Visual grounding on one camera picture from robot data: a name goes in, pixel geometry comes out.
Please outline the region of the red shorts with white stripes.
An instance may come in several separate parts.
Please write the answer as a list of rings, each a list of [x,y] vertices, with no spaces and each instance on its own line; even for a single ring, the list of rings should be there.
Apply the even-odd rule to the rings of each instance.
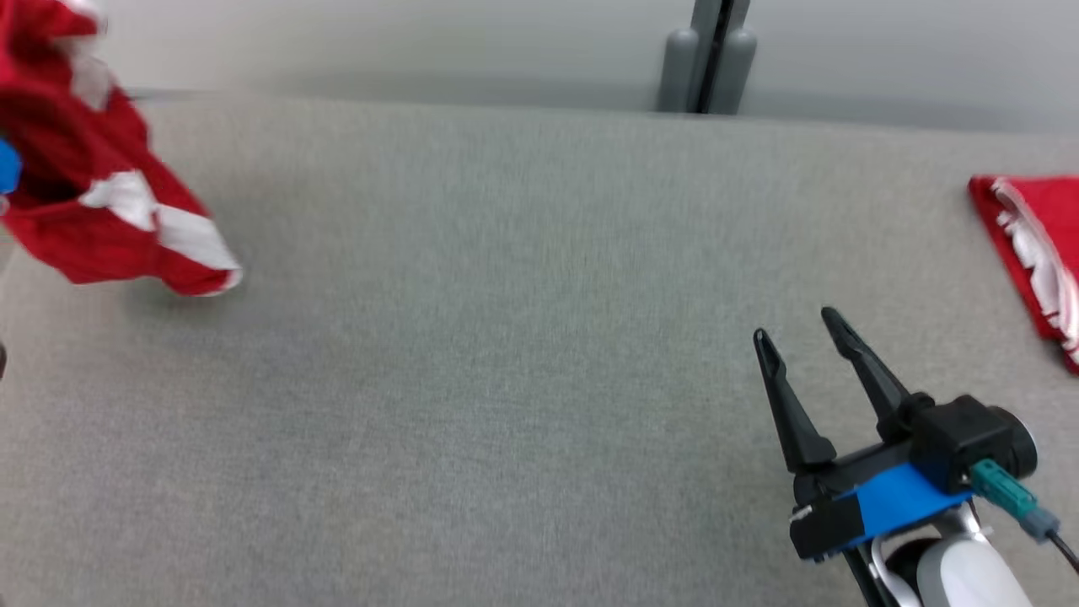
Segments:
[[[96,56],[104,32],[95,0],[0,0],[0,138],[23,163],[0,223],[70,282],[226,293],[244,270]]]

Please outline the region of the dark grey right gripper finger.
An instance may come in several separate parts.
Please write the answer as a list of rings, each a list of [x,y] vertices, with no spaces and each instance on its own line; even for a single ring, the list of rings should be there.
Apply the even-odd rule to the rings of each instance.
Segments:
[[[821,309],[822,322],[839,356],[851,362],[868,402],[876,415],[876,432],[884,442],[902,442],[913,433],[915,418],[933,406],[931,396],[912,394],[847,319],[833,307]]]
[[[787,471],[805,474],[831,465],[836,450],[812,425],[787,380],[786,360],[764,328],[753,333],[753,346]]]

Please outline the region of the red basketball jersey number 23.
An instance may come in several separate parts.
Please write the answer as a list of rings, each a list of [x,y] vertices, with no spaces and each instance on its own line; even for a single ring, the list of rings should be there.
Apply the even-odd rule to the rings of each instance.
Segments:
[[[968,192],[1037,334],[1079,376],[1079,175],[975,175]]]

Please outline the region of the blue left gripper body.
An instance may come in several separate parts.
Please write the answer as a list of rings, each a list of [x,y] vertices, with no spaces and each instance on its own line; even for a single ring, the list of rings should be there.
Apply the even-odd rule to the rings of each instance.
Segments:
[[[23,163],[17,150],[0,138],[0,196],[11,195],[19,187]]]

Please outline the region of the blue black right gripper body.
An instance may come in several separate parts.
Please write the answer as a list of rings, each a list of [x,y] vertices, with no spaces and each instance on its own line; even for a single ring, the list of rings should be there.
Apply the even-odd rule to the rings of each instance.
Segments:
[[[839,457],[827,438],[790,441],[795,508],[789,535],[800,560],[831,558],[974,498],[971,491],[937,488],[910,463],[910,447],[905,439]]]

